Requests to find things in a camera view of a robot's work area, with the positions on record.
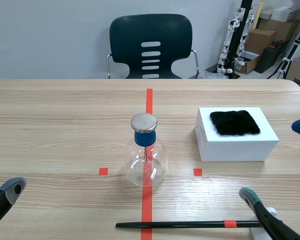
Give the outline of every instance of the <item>red tape mark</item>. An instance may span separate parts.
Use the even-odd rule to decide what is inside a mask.
[[[145,112],[153,113],[153,89],[146,90]],[[152,173],[152,151],[147,148],[148,161],[143,165],[143,185],[151,185]],[[142,188],[142,222],[152,222],[152,186],[144,186]],[[141,229],[141,240],[152,240],[152,228]]]
[[[234,220],[224,220],[224,228],[226,229],[235,229],[237,228],[237,222]]]
[[[100,167],[99,168],[99,176],[107,176],[108,175],[108,168],[107,167]]]
[[[193,169],[193,174],[195,177],[202,177],[202,169],[201,168],[194,168]]]

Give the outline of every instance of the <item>flask neck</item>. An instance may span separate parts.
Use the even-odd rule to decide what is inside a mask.
[[[152,132],[148,133],[140,133],[134,132],[134,141],[141,147],[149,147],[156,142],[156,131],[153,130]]]

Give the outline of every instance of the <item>black sponge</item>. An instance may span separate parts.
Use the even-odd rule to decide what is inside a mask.
[[[215,111],[210,114],[212,123],[220,135],[259,134],[260,129],[246,110]]]

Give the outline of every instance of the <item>round-bottom flask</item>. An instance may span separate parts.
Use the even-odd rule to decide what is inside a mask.
[[[168,156],[165,145],[157,138],[157,118],[139,113],[131,119],[134,139],[124,152],[125,173],[138,186],[157,186],[167,172]]]

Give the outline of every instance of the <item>chair leg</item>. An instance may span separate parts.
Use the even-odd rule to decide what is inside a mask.
[[[109,62],[109,58],[112,56],[112,54],[109,54],[107,56],[107,70],[108,70],[108,79],[111,79],[110,77],[110,62]]]
[[[198,55],[197,55],[197,51],[196,50],[193,50],[191,49],[191,52],[194,53],[194,58],[195,58],[195,66],[196,66],[196,75],[195,75],[195,78],[198,77],[199,75],[199,62],[198,62]]]

